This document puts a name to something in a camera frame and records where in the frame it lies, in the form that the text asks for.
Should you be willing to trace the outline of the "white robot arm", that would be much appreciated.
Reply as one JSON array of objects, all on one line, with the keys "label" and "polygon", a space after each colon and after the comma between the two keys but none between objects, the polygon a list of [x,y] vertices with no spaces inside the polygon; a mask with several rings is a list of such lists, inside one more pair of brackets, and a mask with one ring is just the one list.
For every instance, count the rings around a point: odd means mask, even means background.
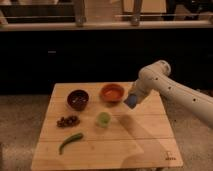
[{"label": "white robot arm", "polygon": [[213,129],[213,98],[169,78],[171,67],[159,60],[143,67],[132,84],[124,103],[131,109],[141,103],[152,90],[175,101],[191,111],[199,120]]}]

